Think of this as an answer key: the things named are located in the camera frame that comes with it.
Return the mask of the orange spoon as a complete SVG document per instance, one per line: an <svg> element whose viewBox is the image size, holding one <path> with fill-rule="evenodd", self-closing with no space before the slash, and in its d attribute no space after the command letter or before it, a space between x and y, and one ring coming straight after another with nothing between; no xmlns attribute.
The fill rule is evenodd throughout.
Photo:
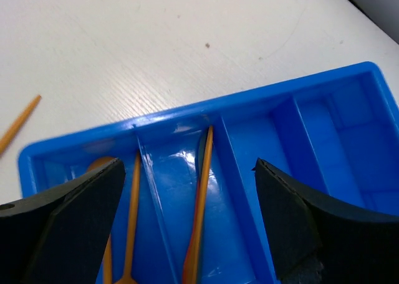
<svg viewBox="0 0 399 284"><path fill-rule="evenodd" d="M86 169L86 172L90 172L99 168L100 166L106 164L107 162L113 160L113 157L105 156L94 160ZM110 222L106 219L106 215L102 213L101 221L105 222L106 230L108 232L107 244L105 246L104 254L103 254L103 283L112 283L112 249L111 249L111 236L110 236Z"/></svg>
<svg viewBox="0 0 399 284"><path fill-rule="evenodd" d="M137 283L132 278L132 264L133 264L133 253L135 245L135 232L137 227L137 214L138 214L138 203L140 194L140 169L141 159L140 152L136 152L132 187L130 192L130 205L128 211L128 224L127 224L127 242L125 248L125 260L123 267L123 274L121 279L117 283Z"/></svg>

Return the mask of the orange plastic knife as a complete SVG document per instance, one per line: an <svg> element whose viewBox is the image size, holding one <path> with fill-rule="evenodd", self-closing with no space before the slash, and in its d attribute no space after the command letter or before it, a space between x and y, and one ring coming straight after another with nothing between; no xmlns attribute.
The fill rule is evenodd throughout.
<svg viewBox="0 0 399 284"><path fill-rule="evenodd" d="M208 130L206 130L201 136L196 156L196 171L198 173L198 181L200 182L200 187L193 252L193 266L191 269L191 283L198 283L201 278L204 210L206 205L206 194L208 189L209 171L212 156L213 132L213 126L211 125Z"/></svg>

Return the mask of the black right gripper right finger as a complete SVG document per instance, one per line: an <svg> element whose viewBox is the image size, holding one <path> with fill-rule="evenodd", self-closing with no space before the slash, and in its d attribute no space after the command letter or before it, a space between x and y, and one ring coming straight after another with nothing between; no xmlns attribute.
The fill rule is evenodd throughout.
<svg viewBox="0 0 399 284"><path fill-rule="evenodd" d="M263 159L254 173L281 283L398 282L396 215L331 197Z"/></svg>

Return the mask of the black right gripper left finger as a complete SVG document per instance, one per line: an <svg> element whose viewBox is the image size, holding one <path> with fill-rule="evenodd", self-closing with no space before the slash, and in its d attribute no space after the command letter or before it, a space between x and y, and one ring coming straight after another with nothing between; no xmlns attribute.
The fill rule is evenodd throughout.
<svg viewBox="0 0 399 284"><path fill-rule="evenodd" d="M95 283L125 181L113 159L1 205L1 283Z"/></svg>

